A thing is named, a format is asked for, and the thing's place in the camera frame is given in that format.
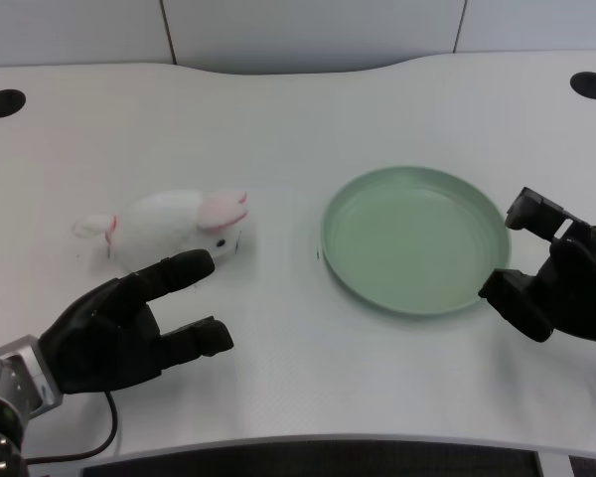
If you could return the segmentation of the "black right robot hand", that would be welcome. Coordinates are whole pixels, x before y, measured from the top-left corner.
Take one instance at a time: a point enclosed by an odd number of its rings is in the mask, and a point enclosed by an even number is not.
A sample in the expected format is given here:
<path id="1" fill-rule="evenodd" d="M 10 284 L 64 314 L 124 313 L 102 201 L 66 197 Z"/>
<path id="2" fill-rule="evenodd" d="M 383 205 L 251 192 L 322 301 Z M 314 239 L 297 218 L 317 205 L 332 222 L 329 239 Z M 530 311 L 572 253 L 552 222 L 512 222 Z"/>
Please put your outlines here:
<path id="1" fill-rule="evenodd" d="M 596 342 L 596 226 L 523 188 L 507 212 L 510 230 L 549 242 L 549 257 L 534 276 L 495 269 L 478 295 L 535 342 L 555 331 Z"/>

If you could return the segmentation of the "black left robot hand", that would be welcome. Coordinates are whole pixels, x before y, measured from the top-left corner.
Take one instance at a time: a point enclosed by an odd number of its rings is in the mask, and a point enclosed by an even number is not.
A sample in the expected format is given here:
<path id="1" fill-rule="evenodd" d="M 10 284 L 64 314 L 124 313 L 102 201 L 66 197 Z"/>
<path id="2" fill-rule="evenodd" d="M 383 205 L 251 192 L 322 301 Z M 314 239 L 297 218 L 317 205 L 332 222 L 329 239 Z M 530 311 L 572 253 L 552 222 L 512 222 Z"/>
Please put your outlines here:
<path id="1" fill-rule="evenodd" d="M 214 317 L 162 334 L 148 305 L 214 270 L 207 251 L 187 251 L 111 279 L 72 303 L 38 341 L 60 392 L 123 390 L 232 349 L 226 325 Z"/>

